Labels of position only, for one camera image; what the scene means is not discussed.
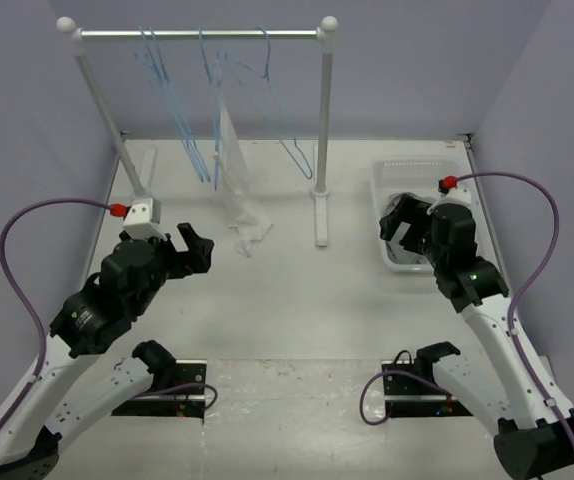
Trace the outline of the white tank top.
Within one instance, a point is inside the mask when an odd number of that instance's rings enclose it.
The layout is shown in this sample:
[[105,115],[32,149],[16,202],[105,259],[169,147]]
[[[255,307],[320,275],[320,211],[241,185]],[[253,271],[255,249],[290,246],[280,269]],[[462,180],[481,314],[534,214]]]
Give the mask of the white tank top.
[[229,147],[225,187],[220,190],[226,209],[227,226],[236,234],[234,249],[250,258],[271,230],[273,222],[252,192],[250,169],[232,120],[231,124],[231,140],[237,140],[237,143]]

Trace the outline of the blue hanger with top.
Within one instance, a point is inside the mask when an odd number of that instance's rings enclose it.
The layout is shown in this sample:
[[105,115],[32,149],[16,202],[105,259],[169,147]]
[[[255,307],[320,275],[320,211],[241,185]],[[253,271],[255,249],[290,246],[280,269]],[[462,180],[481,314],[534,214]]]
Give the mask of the blue hanger with top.
[[233,60],[235,58],[228,52],[225,52],[223,55],[221,55],[220,51],[216,50],[213,60],[209,61],[205,47],[205,30],[202,27],[200,27],[198,30],[198,39],[203,67],[207,75],[212,102],[212,122],[214,132],[213,185],[214,189],[218,190],[225,187],[225,170],[229,147],[232,143],[237,143],[237,140],[231,140],[232,134],[229,132],[232,124],[225,100],[221,65],[223,63],[229,63],[233,65]]

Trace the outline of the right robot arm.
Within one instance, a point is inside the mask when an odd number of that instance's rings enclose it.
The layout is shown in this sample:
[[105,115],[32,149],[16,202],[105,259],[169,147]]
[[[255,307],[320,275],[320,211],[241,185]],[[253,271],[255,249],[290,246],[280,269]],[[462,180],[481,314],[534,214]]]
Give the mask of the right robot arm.
[[489,379],[449,342],[423,347],[407,372],[423,392],[443,390],[490,433],[513,479],[540,479],[574,464],[574,406],[510,317],[500,271],[478,253],[476,222],[465,205],[433,206],[400,195],[379,221],[396,241],[432,267],[440,293],[479,340],[497,377]]

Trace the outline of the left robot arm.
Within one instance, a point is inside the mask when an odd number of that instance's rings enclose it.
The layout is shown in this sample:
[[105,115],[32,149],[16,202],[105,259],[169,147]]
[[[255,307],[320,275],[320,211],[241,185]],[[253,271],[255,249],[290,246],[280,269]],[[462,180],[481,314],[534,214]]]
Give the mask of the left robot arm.
[[167,281],[209,271],[213,241],[188,223],[177,229],[184,251],[167,235],[143,240],[122,233],[99,272],[64,302],[36,361],[0,406],[0,479],[43,479],[75,439],[123,403],[188,389],[174,382],[176,358],[150,340],[89,390],[71,390]]

